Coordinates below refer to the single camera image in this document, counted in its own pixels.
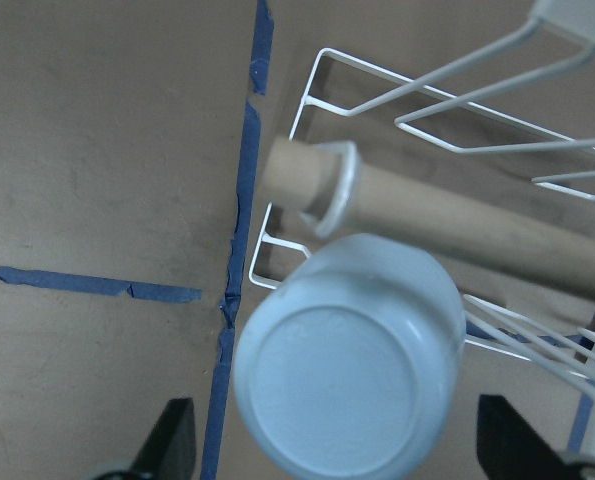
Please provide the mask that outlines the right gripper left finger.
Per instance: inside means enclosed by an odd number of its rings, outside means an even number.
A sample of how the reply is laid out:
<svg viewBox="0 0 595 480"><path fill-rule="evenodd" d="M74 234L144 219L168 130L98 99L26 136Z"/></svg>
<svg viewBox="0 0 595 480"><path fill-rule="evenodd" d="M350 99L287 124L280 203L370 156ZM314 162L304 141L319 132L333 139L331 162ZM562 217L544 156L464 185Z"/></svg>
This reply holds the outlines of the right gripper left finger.
<svg viewBox="0 0 595 480"><path fill-rule="evenodd" d="M167 402L131 464L137 479L191 479L196 464L193 399Z"/></svg>

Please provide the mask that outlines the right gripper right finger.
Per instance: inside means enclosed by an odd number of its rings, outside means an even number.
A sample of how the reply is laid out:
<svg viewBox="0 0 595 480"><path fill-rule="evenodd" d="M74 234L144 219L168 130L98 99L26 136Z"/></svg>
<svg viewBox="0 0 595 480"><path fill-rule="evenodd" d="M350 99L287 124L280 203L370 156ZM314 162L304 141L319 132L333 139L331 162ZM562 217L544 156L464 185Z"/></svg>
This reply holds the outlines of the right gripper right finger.
<svg viewBox="0 0 595 480"><path fill-rule="evenodd" d="M501 395L479 397L476 456L488 479L577 478Z"/></svg>

